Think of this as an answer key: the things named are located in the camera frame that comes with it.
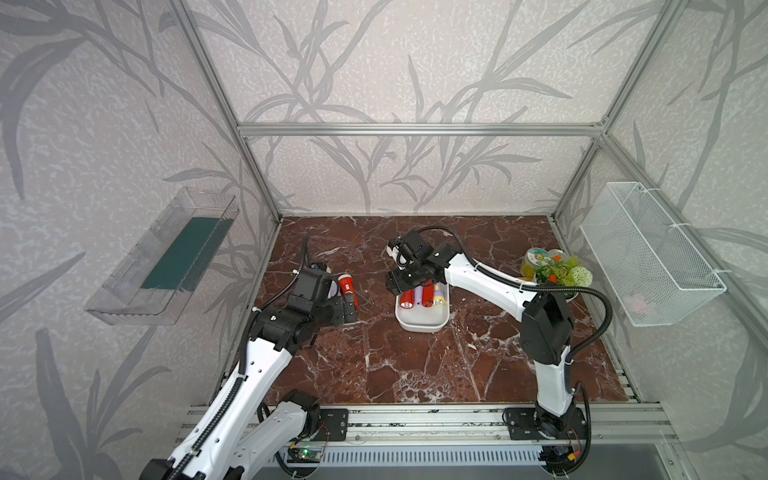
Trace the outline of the red ribbed flashlight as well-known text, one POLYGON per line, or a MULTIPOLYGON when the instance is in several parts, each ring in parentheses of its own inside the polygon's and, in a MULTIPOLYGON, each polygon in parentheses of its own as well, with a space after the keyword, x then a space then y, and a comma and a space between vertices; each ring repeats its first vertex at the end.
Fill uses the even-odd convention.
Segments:
POLYGON ((415 305, 415 291, 408 290, 400 295, 399 306, 404 310, 412 309, 415 305))

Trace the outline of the white plastic storage tray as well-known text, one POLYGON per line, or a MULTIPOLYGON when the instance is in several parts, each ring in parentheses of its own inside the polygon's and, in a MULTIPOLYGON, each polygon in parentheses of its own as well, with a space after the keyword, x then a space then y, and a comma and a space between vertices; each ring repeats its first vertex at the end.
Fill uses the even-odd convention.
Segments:
POLYGON ((450 318, 450 289, 446 286, 446 302, 444 305, 433 305, 434 285, 417 287, 415 305, 412 309, 404 310, 399 306, 400 295, 395 301, 395 317, 399 325, 406 331, 415 333, 436 333, 445 327, 450 318))

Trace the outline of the red flashlight with white label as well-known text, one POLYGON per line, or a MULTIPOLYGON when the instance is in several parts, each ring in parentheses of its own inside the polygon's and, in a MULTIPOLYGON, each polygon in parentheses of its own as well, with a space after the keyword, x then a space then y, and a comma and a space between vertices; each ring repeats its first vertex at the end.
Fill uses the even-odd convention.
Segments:
POLYGON ((358 299, 355 291, 355 285, 353 278, 350 274, 345 273, 338 277, 341 294, 345 302, 355 309, 358 308, 358 299))

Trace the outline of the purple flashlight yellow rim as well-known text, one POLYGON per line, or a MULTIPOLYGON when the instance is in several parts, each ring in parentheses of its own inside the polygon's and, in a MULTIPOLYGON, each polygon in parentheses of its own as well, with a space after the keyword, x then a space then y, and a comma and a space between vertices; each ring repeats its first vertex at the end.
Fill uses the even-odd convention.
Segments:
POLYGON ((436 283, 433 288, 433 305, 444 305, 446 302, 446 286, 436 283))

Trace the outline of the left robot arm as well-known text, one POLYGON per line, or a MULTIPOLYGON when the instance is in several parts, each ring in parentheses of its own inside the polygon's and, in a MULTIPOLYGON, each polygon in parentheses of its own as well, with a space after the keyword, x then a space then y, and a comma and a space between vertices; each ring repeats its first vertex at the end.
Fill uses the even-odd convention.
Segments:
POLYGON ((234 372, 192 431, 167 459, 152 459, 143 479, 250 479, 270 461, 294 479, 307 477, 323 448, 342 441, 349 413, 323 409, 317 397, 292 390, 274 408, 264 399, 299 348, 323 326, 355 318, 357 300, 350 275, 335 277, 303 268, 285 305, 254 308, 241 341, 234 372), (301 446, 292 455, 294 445, 301 446))

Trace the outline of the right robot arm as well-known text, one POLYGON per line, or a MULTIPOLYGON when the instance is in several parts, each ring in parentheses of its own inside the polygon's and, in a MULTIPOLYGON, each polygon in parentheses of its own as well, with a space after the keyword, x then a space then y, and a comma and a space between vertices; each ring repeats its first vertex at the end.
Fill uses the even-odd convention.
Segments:
POLYGON ((613 320, 613 305, 604 293, 552 281, 539 285, 510 276, 475 260, 461 237, 443 226, 427 226, 391 239, 386 252, 396 264, 386 277, 391 293, 400 295, 429 282, 443 283, 483 298, 520 322, 520 345, 535 367, 536 428, 551 439, 573 428, 577 389, 570 386, 570 366, 613 320), (565 300, 567 293, 592 296, 604 307, 603 322, 576 345, 572 343, 574 320, 565 300))

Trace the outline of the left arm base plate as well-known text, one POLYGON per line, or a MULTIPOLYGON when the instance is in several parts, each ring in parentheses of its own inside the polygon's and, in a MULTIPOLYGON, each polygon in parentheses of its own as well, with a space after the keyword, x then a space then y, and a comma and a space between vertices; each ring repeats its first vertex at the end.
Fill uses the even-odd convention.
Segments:
POLYGON ((307 415, 300 435, 303 441, 341 442, 347 438, 349 410, 346 408, 316 408, 307 415))

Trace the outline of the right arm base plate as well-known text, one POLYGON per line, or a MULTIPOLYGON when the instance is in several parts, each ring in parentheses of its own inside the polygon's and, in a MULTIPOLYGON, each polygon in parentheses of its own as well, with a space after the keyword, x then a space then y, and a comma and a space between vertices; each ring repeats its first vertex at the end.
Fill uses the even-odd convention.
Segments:
POLYGON ((539 405, 509 407, 502 412, 502 422, 511 440, 582 440, 591 435, 591 423, 585 412, 573 403, 562 416, 539 405))

